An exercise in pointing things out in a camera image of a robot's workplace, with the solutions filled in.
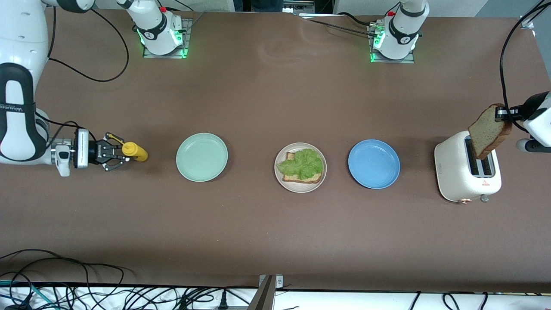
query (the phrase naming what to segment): blue jeans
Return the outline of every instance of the blue jeans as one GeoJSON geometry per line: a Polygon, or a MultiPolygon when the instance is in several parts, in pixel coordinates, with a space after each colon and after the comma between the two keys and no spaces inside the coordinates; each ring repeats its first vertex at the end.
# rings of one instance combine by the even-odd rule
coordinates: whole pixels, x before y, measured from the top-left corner
{"type": "MultiPolygon", "coordinates": [[[[283,0],[251,0],[252,9],[255,12],[281,12],[283,10],[283,0]]],[[[243,12],[243,1],[234,0],[236,12],[243,12]]]]}

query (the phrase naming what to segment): plate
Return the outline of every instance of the plate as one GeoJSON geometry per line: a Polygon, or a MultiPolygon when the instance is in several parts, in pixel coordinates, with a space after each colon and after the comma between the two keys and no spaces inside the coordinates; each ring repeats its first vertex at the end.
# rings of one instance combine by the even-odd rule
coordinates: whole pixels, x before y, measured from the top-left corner
{"type": "Polygon", "coordinates": [[[277,179],[277,181],[284,188],[286,188],[287,190],[290,190],[294,193],[308,193],[308,192],[311,192],[311,191],[317,189],[318,187],[320,187],[321,183],[323,183],[323,180],[325,180],[325,176],[327,174],[327,162],[325,161],[325,157],[323,156],[321,151],[319,149],[317,149],[317,147],[315,147],[311,144],[308,144],[308,143],[297,142],[297,143],[289,144],[286,147],[282,148],[281,151],[279,151],[279,153],[275,157],[274,172],[275,172],[275,175],[276,175],[275,178],[277,179]],[[284,182],[283,181],[283,173],[281,173],[279,171],[279,169],[277,168],[277,164],[281,164],[281,163],[283,163],[284,161],[287,160],[287,153],[288,152],[296,153],[298,151],[302,151],[305,148],[311,148],[312,150],[316,151],[320,155],[321,162],[323,163],[323,172],[321,173],[321,180],[318,183],[315,183],[315,184],[302,184],[302,183],[297,183],[297,182],[284,182]]]}
{"type": "Polygon", "coordinates": [[[212,133],[197,133],[187,138],[176,153],[176,166],[184,178],[205,182],[216,178],[228,163],[228,148],[212,133]]]}
{"type": "Polygon", "coordinates": [[[350,151],[348,169],[361,185],[383,189],[398,179],[400,160],[390,145],[379,140],[364,140],[350,151]]]}

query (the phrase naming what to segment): white plate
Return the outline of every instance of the white plate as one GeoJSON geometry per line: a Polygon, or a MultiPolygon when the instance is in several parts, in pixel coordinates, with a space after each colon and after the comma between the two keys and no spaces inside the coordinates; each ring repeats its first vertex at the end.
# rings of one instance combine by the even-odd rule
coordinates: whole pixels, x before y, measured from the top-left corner
{"type": "Polygon", "coordinates": [[[286,188],[287,190],[290,190],[294,193],[308,193],[310,191],[313,191],[317,189],[321,183],[323,183],[323,180],[325,180],[325,175],[327,174],[327,162],[325,161],[325,157],[321,153],[317,147],[303,142],[297,142],[290,145],[287,145],[284,147],[277,156],[275,157],[275,163],[274,163],[274,171],[275,171],[275,178],[279,181],[279,183],[286,188]],[[321,180],[318,183],[315,184],[303,184],[303,183],[297,183],[297,182],[284,182],[283,181],[283,173],[279,171],[277,168],[277,164],[281,164],[284,161],[287,160],[287,153],[296,153],[298,151],[302,151],[305,148],[311,148],[312,150],[316,151],[320,157],[321,162],[323,163],[323,172],[321,173],[321,180]]]}

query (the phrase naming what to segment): metal post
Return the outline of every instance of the metal post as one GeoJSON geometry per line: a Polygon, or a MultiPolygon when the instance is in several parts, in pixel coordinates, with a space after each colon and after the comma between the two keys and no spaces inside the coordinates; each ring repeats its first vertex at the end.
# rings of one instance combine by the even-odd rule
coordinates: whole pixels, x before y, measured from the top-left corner
{"type": "MultiPolygon", "coordinates": [[[[551,0],[541,0],[541,1],[538,1],[538,3],[534,4],[534,6],[532,6],[528,11],[526,11],[526,13],[523,15],[527,15],[531,10],[533,10],[535,7],[539,7],[541,5],[544,5],[544,4],[547,4],[547,3],[550,3],[551,0]]],[[[530,14],[530,16],[528,16],[523,22],[522,22],[522,27],[524,29],[529,29],[529,28],[534,28],[534,23],[533,21],[536,19],[536,17],[538,17],[538,15],[540,15],[541,13],[543,13],[543,11],[545,11],[547,8],[549,7],[546,7],[544,8],[543,10],[539,11],[539,12],[534,12],[532,14],[530,14]]]]}
{"type": "Polygon", "coordinates": [[[272,310],[276,292],[276,276],[269,275],[264,278],[256,291],[247,310],[272,310]]]}

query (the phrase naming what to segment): plate rim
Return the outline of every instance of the plate rim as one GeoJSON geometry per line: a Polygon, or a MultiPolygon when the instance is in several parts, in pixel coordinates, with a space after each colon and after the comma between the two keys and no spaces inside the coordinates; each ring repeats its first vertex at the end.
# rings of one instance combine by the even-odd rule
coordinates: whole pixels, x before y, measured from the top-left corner
{"type": "Polygon", "coordinates": [[[375,190],[377,190],[377,189],[385,189],[385,188],[391,186],[392,184],[394,184],[394,183],[396,182],[396,180],[398,180],[398,177],[400,176],[400,171],[402,170],[402,166],[401,166],[401,164],[400,164],[400,157],[398,156],[398,153],[396,152],[396,150],[395,150],[392,146],[390,146],[388,143],[386,143],[385,141],[378,140],[378,139],[365,139],[365,140],[362,140],[362,141],[356,143],[356,144],[352,147],[352,149],[350,150],[350,152],[348,153],[348,163],[347,163],[347,164],[348,164],[348,171],[349,171],[350,174],[352,175],[352,178],[354,178],[354,180],[355,180],[356,182],[358,182],[358,184],[360,184],[361,186],[363,186],[363,187],[365,187],[365,188],[375,189],[375,190]],[[358,145],[360,145],[361,143],[364,143],[364,142],[365,142],[365,143],[368,143],[368,142],[370,142],[370,141],[376,141],[376,142],[383,143],[384,145],[386,145],[388,148],[390,148],[390,149],[392,150],[392,152],[394,153],[394,155],[396,155],[396,161],[397,161],[397,163],[398,163],[398,172],[396,173],[396,176],[392,179],[392,181],[391,181],[388,185],[383,186],[383,187],[372,187],[372,186],[367,186],[365,183],[361,182],[360,180],[358,180],[358,179],[356,178],[356,176],[354,175],[354,173],[352,173],[352,169],[350,168],[350,156],[352,156],[352,152],[354,151],[354,149],[355,149],[358,145]]]}
{"type": "Polygon", "coordinates": [[[222,138],[220,138],[219,136],[213,134],[213,133],[210,133],[210,132],[198,132],[198,133],[194,133],[193,135],[190,135],[189,137],[187,137],[184,141],[182,141],[182,143],[180,144],[180,146],[178,146],[178,150],[176,151],[176,158],[175,158],[175,162],[176,162],[176,169],[178,170],[178,172],[184,177],[186,178],[187,180],[189,181],[192,181],[192,182],[208,182],[210,180],[213,180],[215,179],[217,176],[219,176],[223,171],[224,169],[226,169],[226,166],[228,165],[228,159],[229,159],[229,153],[228,153],[228,147],[226,145],[226,143],[224,142],[224,140],[222,140],[222,138]],[[220,172],[218,172],[214,177],[210,178],[210,179],[206,179],[206,180],[197,180],[197,179],[191,179],[191,178],[188,178],[183,172],[182,170],[180,169],[180,167],[178,166],[178,155],[180,154],[180,151],[182,150],[182,146],[186,143],[186,141],[188,141],[189,139],[195,137],[195,136],[201,136],[201,135],[206,135],[206,136],[209,136],[210,138],[214,137],[214,139],[212,139],[212,141],[215,141],[216,143],[218,143],[219,145],[222,145],[223,146],[223,149],[224,149],[224,164],[222,166],[222,169],[220,170],[220,172]]]}
{"type": "Polygon", "coordinates": [[[294,142],[294,143],[291,143],[285,147],[283,147],[281,150],[279,150],[279,152],[277,153],[277,155],[275,156],[275,160],[274,160],[274,174],[275,174],[275,178],[277,179],[277,181],[280,183],[280,185],[292,192],[292,193],[297,193],[297,194],[306,194],[306,193],[310,193],[312,191],[314,191],[315,189],[317,189],[318,187],[320,187],[320,185],[323,183],[323,181],[325,180],[325,177],[327,176],[327,160],[325,159],[325,156],[323,155],[323,153],[320,151],[319,148],[315,147],[314,145],[310,144],[310,143],[306,143],[306,142],[294,142]],[[291,188],[288,188],[287,186],[285,186],[285,183],[287,182],[284,182],[283,180],[281,180],[281,178],[278,177],[278,172],[281,173],[279,171],[279,169],[277,168],[277,164],[278,164],[278,157],[282,154],[283,150],[286,149],[286,148],[289,148],[289,147],[292,147],[293,145],[307,145],[311,148],[313,148],[321,157],[322,159],[322,163],[323,163],[323,172],[321,174],[321,180],[315,184],[315,186],[308,190],[308,191],[296,191],[296,190],[293,190],[291,188]]]}

